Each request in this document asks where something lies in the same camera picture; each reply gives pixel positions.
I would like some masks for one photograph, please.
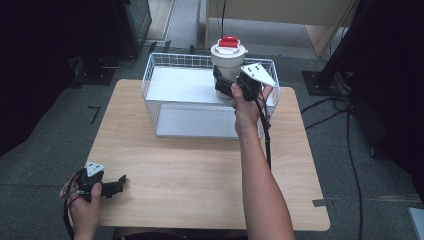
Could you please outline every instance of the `wire basket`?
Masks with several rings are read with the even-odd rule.
[[[272,60],[246,58],[245,62],[261,63],[278,83]],[[142,92],[157,136],[237,138],[232,100],[216,95],[210,56],[152,53]],[[271,116],[279,99],[276,87],[267,101]],[[258,125],[262,137],[260,121]]]

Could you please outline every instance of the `black equipment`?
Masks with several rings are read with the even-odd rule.
[[[66,229],[71,239],[74,239],[74,231],[69,221],[68,210],[73,201],[81,197],[85,199],[87,202],[91,202],[91,189],[93,188],[94,184],[98,182],[102,184],[102,194],[101,194],[102,197],[105,196],[106,198],[111,198],[112,195],[122,192],[124,190],[124,184],[127,180],[126,175],[119,178],[117,182],[103,183],[101,182],[103,178],[103,174],[104,174],[104,171],[99,171],[98,173],[89,177],[87,168],[81,168],[72,176],[68,185],[65,186],[66,191],[62,195],[62,198],[65,199],[63,204],[63,221],[65,222]],[[68,198],[70,198],[70,195],[72,194],[70,190],[72,188],[72,185],[74,185],[74,183],[77,184],[76,192],[78,193],[79,196],[73,199],[68,204]]]

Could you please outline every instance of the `black tape mark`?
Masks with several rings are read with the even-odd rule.
[[[99,115],[100,109],[102,107],[88,106],[88,108],[90,108],[90,109],[96,109],[96,113],[94,114],[94,117],[93,117],[93,119],[91,120],[91,123],[90,123],[91,125],[93,125],[93,123],[94,123],[94,121],[96,121],[97,115]]]
[[[334,207],[333,201],[326,199],[316,199],[312,200],[314,207]]]

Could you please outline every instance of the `finger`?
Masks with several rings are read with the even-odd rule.
[[[63,197],[66,194],[66,191],[68,190],[68,188],[69,188],[69,192],[76,191],[76,183],[75,183],[75,181],[72,182],[71,183],[72,185],[69,187],[69,183],[70,183],[71,180],[72,180],[72,178],[69,179],[69,181],[66,182],[65,185],[63,185],[62,190],[60,190],[60,192],[59,192],[59,197]]]
[[[102,185],[100,183],[94,184],[91,188],[91,204],[100,207],[100,197],[102,195]]]
[[[264,86],[264,89],[262,89],[262,95],[264,96],[264,101],[266,101],[269,97],[269,95],[271,94],[273,90],[273,87],[270,86]]]
[[[233,93],[234,100],[237,101],[240,98],[243,98],[243,91],[237,83],[231,85],[231,92]]]

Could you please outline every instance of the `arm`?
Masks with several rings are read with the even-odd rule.
[[[75,227],[74,240],[94,239],[97,227],[100,225],[102,185],[100,183],[94,184],[91,189],[91,202],[80,198],[75,191],[75,186],[72,186],[71,192],[74,193],[68,199],[68,204],[70,204],[69,211]]]
[[[294,239],[290,213],[263,153],[257,129],[259,111],[246,102],[239,86],[231,87],[239,136],[243,204],[249,239]],[[264,88],[268,97],[272,88]]]

